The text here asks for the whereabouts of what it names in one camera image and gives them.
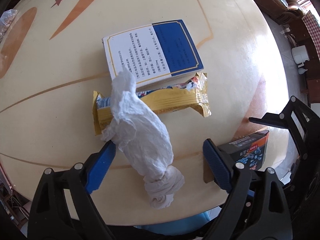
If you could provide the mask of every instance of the red label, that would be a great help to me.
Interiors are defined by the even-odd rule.
[[[255,144],[253,146],[250,147],[249,152],[255,150],[256,148],[258,148],[258,144]]]

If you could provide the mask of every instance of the tiled floor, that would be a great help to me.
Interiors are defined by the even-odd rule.
[[[288,39],[285,37],[285,35],[281,33],[281,31],[284,30],[284,27],[282,25],[278,25],[277,23],[275,23],[273,20],[269,18],[268,15],[266,14],[263,14],[263,15],[272,31],[273,36],[275,37],[276,43],[278,45],[278,48],[282,57],[284,71],[287,77],[289,97],[295,96],[298,99],[300,99],[302,102],[307,104],[306,94],[300,93],[301,89],[306,88],[304,75],[298,74],[298,66],[294,62],[291,55],[290,43]],[[295,116],[293,117],[293,119],[296,123],[298,122]],[[297,149],[294,145],[294,142],[291,136],[289,136],[287,156],[284,159],[284,161],[276,168],[276,173],[280,179],[287,174],[292,163],[296,160],[297,156],[298,156]]]

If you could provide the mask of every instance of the white tissue paper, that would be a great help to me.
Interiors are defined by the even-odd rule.
[[[113,119],[102,131],[102,140],[112,140],[144,176],[150,206],[168,207],[184,184],[184,177],[170,165],[173,152],[166,126],[137,97],[135,78],[126,68],[112,81],[110,107]]]

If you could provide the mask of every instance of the black box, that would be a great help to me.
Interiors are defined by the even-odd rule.
[[[239,140],[222,144],[218,149],[231,155],[235,162],[241,162],[251,170],[262,167],[267,149],[269,131],[252,133]]]

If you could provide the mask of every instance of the barcode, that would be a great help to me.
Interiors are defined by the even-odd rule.
[[[100,100],[97,100],[97,109],[110,107],[110,98],[103,98]]]

